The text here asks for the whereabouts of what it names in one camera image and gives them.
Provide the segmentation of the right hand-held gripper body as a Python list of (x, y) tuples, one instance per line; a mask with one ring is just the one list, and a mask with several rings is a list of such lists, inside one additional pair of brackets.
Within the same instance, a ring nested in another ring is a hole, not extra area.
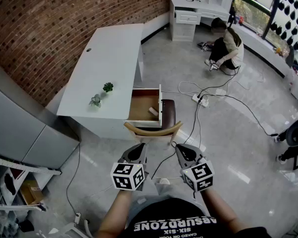
[(197, 165), (182, 170), (184, 182), (189, 185), (194, 192), (200, 192), (213, 185), (215, 174), (212, 162), (201, 158)]

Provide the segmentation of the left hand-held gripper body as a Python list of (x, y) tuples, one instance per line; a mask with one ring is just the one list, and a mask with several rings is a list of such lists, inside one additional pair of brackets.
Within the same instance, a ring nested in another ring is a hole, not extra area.
[(135, 163), (119, 159), (113, 164), (110, 173), (114, 187), (119, 190), (142, 191), (147, 177), (146, 167), (147, 158)]

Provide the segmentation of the white drawer wooden inside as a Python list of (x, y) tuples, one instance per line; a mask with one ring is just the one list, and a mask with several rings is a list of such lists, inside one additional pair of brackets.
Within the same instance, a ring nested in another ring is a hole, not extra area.
[[(153, 107), (158, 113), (154, 116), (149, 108)], [(162, 126), (162, 92), (158, 88), (133, 88), (129, 117), (126, 122), (137, 127)]]

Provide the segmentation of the person's left forearm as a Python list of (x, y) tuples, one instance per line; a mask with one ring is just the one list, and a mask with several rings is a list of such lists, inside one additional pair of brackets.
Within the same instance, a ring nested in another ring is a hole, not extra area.
[(120, 190), (103, 219), (95, 237), (117, 238), (125, 229), (132, 201), (132, 191)]

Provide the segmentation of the person's right forearm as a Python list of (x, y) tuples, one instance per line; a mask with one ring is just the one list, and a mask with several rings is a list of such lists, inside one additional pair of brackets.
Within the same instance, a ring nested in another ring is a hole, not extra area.
[(203, 190), (201, 196), (210, 215), (224, 224), (232, 233), (235, 234), (247, 228), (213, 188)]

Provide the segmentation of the person's grey shorts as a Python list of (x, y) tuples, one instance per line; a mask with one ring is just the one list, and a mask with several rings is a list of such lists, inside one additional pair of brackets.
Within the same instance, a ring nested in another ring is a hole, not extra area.
[(163, 201), (168, 198), (179, 198), (196, 205), (203, 213), (209, 215), (203, 202), (197, 201), (192, 195), (186, 194), (179, 189), (179, 186), (173, 184), (159, 184), (152, 180), (145, 180), (143, 191), (132, 193), (132, 203), (129, 209), (127, 223), (136, 217), (144, 208), (150, 204)]

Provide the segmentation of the person's black t-shirt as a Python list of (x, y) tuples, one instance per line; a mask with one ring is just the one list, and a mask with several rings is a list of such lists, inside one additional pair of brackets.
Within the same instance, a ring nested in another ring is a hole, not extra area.
[(271, 238), (264, 227), (233, 234), (216, 218), (178, 198), (153, 203), (141, 210), (117, 238)]

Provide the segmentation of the wooden chair brown seat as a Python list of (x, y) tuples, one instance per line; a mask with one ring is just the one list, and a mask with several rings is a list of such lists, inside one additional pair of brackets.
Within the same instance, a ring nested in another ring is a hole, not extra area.
[(139, 143), (144, 138), (164, 138), (170, 137), (168, 145), (171, 145), (175, 139), (179, 129), (183, 123), (181, 121), (176, 123), (176, 109), (175, 102), (170, 99), (162, 100), (162, 126), (158, 127), (137, 127), (129, 122), (125, 122), (124, 126), (129, 130), (131, 135)]

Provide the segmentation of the white power strip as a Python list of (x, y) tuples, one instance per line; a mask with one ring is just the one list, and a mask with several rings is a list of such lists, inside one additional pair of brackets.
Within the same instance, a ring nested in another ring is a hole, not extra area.
[(201, 97), (198, 97), (197, 94), (194, 94), (192, 96), (192, 101), (196, 102), (200, 106), (206, 108), (209, 105), (209, 99), (207, 95), (203, 95)]

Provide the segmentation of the pale leafy potted plant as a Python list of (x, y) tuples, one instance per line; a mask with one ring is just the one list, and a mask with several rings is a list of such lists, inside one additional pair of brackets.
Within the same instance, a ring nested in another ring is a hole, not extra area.
[(91, 100), (89, 102), (89, 105), (90, 106), (96, 106), (96, 107), (100, 108), (101, 107), (101, 96), (99, 94), (95, 94), (91, 98)]

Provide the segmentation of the cardboard box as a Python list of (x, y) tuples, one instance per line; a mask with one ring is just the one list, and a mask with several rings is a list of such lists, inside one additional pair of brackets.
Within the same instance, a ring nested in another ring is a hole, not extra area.
[(35, 180), (25, 180), (21, 187), (20, 193), (27, 205), (35, 205), (44, 199), (44, 195)]

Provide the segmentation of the white metal rack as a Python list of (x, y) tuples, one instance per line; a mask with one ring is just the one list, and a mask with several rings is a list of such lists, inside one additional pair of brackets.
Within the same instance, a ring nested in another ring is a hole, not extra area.
[(32, 231), (27, 221), (30, 211), (46, 211), (43, 200), (35, 205), (27, 205), (20, 193), (25, 180), (37, 181), (43, 189), (59, 170), (40, 166), (29, 166), (0, 156), (0, 238), (15, 238), (18, 231)]

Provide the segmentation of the grey refrigerator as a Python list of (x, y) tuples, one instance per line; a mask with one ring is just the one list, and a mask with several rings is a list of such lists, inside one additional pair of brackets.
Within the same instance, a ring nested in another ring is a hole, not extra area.
[(0, 155), (59, 169), (78, 144), (67, 123), (37, 103), (0, 66)]

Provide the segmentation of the white window bench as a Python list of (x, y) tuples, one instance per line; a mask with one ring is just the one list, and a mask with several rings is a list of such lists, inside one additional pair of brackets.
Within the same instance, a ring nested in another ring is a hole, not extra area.
[(285, 59), (275, 54), (273, 46), (256, 35), (256, 33), (238, 24), (232, 27), (241, 37), (244, 45), (286, 79), (291, 94), (298, 100), (298, 74), (286, 64)]

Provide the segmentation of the white hutch desk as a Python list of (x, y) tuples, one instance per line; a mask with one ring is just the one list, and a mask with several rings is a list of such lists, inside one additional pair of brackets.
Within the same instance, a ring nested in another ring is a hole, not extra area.
[(196, 26), (215, 18), (228, 22), (232, 0), (170, 0), (169, 25), (173, 41), (192, 42)]

